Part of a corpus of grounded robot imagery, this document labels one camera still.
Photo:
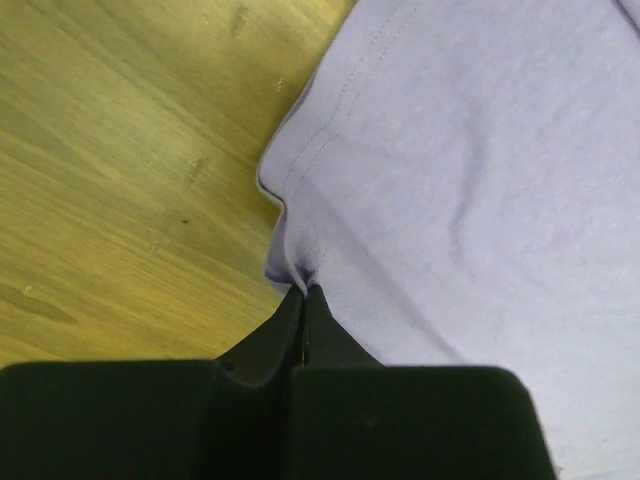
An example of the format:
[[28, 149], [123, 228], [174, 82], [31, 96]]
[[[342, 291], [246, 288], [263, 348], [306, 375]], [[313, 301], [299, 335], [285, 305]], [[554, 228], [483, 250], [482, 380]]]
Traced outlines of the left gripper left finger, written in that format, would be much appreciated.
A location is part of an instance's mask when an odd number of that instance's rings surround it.
[[304, 306], [215, 359], [27, 362], [1, 372], [5, 479], [279, 479]]

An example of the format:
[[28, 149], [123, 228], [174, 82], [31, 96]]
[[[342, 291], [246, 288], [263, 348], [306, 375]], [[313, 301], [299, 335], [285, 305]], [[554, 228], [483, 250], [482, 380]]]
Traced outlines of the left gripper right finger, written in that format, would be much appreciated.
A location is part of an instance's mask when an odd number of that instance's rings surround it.
[[491, 366], [377, 363], [308, 291], [292, 373], [296, 479], [552, 479], [528, 390]]

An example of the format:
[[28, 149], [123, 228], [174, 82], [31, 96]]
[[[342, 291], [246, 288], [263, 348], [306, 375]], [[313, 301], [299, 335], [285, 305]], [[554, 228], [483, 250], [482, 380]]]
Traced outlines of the purple t-shirt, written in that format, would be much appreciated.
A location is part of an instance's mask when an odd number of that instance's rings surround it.
[[639, 475], [639, 5], [359, 1], [258, 167], [265, 265], [386, 364], [495, 365]]

